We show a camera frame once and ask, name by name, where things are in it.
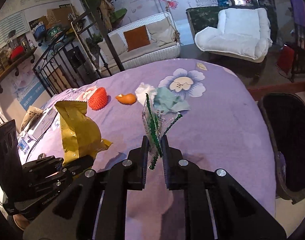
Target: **metal screw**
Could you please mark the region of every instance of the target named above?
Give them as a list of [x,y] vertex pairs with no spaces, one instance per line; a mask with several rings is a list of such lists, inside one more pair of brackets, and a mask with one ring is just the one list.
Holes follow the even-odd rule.
[[86,172],[85,172],[85,176],[86,176],[87,178],[90,178],[90,177],[94,176],[94,171],[93,171],[93,170],[88,170],[88,171],[86,171]]
[[184,160],[184,159],[178,161],[178,163],[179,163],[180,166],[187,166],[189,164],[189,162],[187,160]]
[[132,161],[131,161],[131,160],[124,160],[124,161],[122,162],[122,165],[128,167],[128,166],[132,165]]
[[227,173],[226,173],[225,170],[219,169],[219,170],[217,170],[217,174],[218,174],[218,176],[223,177],[223,176],[225,176]]

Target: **gold snack bag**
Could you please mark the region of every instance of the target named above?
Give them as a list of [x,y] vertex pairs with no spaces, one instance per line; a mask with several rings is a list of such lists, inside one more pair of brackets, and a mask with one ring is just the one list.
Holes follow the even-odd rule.
[[63,165],[85,155],[95,159],[98,152],[109,148],[111,142],[101,138],[97,124],[86,116],[87,102],[58,101],[55,107],[60,114]]

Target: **chair backrest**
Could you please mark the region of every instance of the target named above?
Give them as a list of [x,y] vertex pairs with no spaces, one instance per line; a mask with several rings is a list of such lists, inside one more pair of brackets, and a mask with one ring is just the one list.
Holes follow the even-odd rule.
[[[125,36],[124,36],[124,32],[126,31],[130,31],[130,30],[133,30],[135,28],[138,28],[140,26],[143,26],[143,25],[148,25],[150,23],[154,23],[154,22],[158,22],[158,21],[161,21],[163,20],[164,18],[167,18],[169,17],[170,19],[170,24],[175,27],[174,25],[174,20],[172,19],[171,17],[171,14],[169,12],[161,12],[161,13],[158,13],[158,14],[154,14],[154,15],[151,15],[149,17],[146,17],[146,18],[143,18],[143,19],[140,19],[138,21],[135,21],[135,22],[132,22],[132,23],[129,23],[125,26],[122,26],[120,27],[119,29],[117,30],[114,30],[112,31],[111,33],[108,34],[109,37],[111,37],[112,35],[114,35],[115,33],[118,33],[122,39],[122,41],[127,44],[126,42],[126,39],[125,39]],[[147,34],[148,34],[148,37],[149,39],[151,39],[151,36],[150,36],[150,33],[146,27],[146,30],[147,30]]]

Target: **white tile floor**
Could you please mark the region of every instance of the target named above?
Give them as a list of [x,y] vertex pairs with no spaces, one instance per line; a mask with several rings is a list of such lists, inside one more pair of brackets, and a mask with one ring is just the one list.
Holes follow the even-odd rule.
[[[297,93],[305,101],[305,92]],[[276,220],[285,229],[287,236],[300,225],[305,217],[305,199],[292,205],[291,200],[276,199]]]

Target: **wooden beam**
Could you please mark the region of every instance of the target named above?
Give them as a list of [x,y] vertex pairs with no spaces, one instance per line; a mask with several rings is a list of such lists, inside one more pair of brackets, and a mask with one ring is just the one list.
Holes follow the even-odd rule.
[[305,91],[305,81],[248,89],[255,101],[268,93],[299,93]]

